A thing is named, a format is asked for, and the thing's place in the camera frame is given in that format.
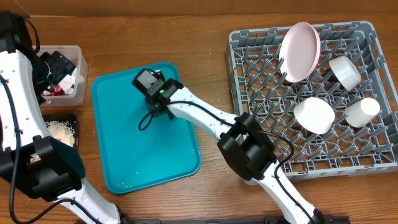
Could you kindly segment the white tissue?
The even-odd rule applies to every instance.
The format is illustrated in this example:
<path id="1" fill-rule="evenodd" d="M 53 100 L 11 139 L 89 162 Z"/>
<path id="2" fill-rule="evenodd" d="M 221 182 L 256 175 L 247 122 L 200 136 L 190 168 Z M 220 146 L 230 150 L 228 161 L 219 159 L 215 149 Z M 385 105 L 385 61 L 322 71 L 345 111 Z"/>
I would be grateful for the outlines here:
<path id="1" fill-rule="evenodd" d="M 73 73 L 71 75 L 66 75 L 58 85 L 62 87 L 64 90 L 65 94 L 64 95 L 72 95 L 73 92 L 75 91 L 75 88 L 77 87 L 76 79 L 77 79 L 77 69 L 74 69 Z M 49 91 L 44 91 L 42 96 L 51 96 Z"/>

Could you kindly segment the red snack wrapper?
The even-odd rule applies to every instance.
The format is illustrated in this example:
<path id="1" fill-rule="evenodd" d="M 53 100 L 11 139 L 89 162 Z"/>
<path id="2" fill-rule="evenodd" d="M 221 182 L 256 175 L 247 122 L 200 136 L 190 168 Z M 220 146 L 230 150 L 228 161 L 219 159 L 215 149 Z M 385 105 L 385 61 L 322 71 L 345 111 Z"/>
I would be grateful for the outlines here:
<path id="1" fill-rule="evenodd" d="M 65 92 L 60 85 L 54 85 L 53 91 L 50 92 L 51 96 L 62 96 Z"/>

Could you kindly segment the grey melamine bowl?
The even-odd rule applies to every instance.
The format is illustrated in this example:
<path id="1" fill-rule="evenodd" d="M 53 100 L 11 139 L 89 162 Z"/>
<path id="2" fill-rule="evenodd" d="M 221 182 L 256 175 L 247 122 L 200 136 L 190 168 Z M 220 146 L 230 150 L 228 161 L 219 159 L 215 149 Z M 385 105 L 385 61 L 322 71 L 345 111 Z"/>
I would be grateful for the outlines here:
<path id="1" fill-rule="evenodd" d="M 351 91 L 361 82 L 361 75 L 347 56 L 340 56 L 329 61 L 330 68 L 343 87 Z"/>

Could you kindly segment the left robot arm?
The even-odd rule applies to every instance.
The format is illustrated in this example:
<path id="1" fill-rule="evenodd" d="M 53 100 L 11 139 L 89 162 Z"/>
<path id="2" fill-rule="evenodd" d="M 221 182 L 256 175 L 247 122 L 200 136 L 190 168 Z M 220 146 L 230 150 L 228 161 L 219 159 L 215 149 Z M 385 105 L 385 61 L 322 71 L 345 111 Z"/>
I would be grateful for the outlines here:
<path id="1" fill-rule="evenodd" d="M 9 214 L 14 223 L 15 192 L 41 198 L 50 208 L 63 205 L 86 223 L 127 223 L 121 209 L 86 179 L 74 147 L 51 136 L 40 106 L 42 93 L 75 70 L 59 52 L 40 53 L 33 23 L 1 13 L 1 177 L 10 183 Z"/>

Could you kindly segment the white paper bowl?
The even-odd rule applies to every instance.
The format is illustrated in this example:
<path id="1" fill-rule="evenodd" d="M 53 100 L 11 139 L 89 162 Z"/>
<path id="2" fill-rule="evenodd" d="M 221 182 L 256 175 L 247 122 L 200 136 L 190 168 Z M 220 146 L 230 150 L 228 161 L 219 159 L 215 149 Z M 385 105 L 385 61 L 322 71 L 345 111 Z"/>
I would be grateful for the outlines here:
<path id="1" fill-rule="evenodd" d="M 335 120 L 333 108 L 315 97 L 303 100 L 294 108 L 294 116 L 306 130 L 315 134 L 325 134 Z"/>

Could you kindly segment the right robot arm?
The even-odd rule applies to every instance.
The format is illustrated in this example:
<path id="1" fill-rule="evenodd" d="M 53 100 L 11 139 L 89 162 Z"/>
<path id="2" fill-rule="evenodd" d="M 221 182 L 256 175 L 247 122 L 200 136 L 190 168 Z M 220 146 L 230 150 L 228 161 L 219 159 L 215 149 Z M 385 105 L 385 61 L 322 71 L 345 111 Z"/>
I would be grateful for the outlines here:
<path id="1" fill-rule="evenodd" d="M 187 87 L 170 78 L 136 81 L 153 109 L 166 111 L 170 119 L 182 118 L 212 135 L 229 167 L 247 181 L 260 185 L 282 210 L 289 223 L 325 223 L 321 211 L 306 201 L 285 176 L 274 154 L 273 133 L 265 132 L 249 113 L 240 116 L 221 111 L 196 97 Z"/>

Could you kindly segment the white paper cup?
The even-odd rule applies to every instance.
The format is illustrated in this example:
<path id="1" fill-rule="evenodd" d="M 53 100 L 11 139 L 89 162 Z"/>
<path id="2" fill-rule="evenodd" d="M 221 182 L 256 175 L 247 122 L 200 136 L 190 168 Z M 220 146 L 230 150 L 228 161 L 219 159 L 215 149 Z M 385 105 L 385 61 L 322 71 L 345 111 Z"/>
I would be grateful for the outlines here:
<path id="1" fill-rule="evenodd" d="M 380 112 L 380 104 L 374 98 L 364 98 L 345 109 L 346 122 L 355 128 L 367 125 Z"/>

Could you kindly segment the pink round plate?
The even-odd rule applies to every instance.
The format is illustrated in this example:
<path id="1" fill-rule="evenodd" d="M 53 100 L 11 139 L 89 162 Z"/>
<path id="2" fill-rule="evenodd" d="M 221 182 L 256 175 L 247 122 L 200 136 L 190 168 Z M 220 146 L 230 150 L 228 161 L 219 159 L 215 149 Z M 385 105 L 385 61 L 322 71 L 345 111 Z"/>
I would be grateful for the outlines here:
<path id="1" fill-rule="evenodd" d="M 299 22 L 286 33 L 279 52 L 279 59 L 284 59 L 280 66 L 281 73 L 290 83 L 299 82 L 312 74 L 320 57 L 320 37 L 318 32 L 307 22 Z"/>

